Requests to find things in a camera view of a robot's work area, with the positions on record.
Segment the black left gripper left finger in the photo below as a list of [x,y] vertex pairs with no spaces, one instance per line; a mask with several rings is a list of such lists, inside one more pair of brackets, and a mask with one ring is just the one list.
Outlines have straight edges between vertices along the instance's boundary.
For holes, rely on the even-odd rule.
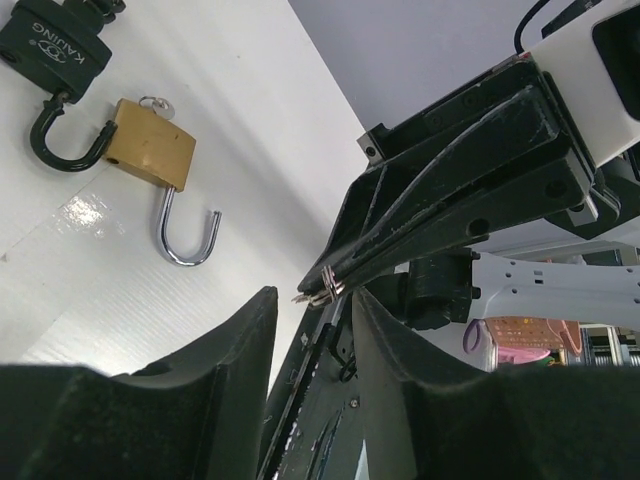
[[2,477],[255,478],[277,317],[277,290],[265,287],[132,374],[4,366]]

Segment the small silver keys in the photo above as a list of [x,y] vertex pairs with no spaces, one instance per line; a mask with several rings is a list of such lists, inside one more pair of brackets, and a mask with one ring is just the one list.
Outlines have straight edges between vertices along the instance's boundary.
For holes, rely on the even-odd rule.
[[345,286],[338,282],[335,273],[330,266],[325,266],[321,271],[323,288],[315,294],[300,293],[292,299],[293,303],[305,303],[308,307],[318,308],[333,303],[344,291]]

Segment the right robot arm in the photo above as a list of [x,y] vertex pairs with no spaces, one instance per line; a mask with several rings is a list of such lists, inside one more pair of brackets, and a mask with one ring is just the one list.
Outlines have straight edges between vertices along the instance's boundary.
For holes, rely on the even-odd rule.
[[371,295],[411,326],[532,316],[639,323],[635,267],[552,265],[542,246],[481,253],[492,233],[552,224],[587,246],[637,243],[637,143],[597,165],[550,74],[512,58],[395,128],[350,186],[297,298]]

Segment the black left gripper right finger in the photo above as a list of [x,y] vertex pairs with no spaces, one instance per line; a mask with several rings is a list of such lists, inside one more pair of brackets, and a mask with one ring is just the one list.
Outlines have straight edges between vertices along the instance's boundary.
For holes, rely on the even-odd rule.
[[364,442],[373,479],[635,479],[634,367],[484,372],[353,298]]

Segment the black padlock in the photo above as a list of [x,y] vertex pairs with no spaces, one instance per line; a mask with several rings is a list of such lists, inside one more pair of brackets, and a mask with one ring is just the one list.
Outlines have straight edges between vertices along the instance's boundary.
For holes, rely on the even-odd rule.
[[105,153],[117,125],[109,120],[80,158],[54,154],[46,137],[67,104],[85,95],[112,57],[99,38],[104,26],[126,9],[123,1],[21,0],[1,28],[1,59],[24,78],[52,94],[29,134],[36,157],[61,172],[82,172]]

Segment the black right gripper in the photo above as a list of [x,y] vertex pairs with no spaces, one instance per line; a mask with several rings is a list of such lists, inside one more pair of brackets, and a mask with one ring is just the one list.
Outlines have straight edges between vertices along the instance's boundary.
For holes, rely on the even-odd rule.
[[553,77],[511,60],[394,127],[349,187],[302,295],[339,295],[399,264],[543,219],[585,239],[620,221]]

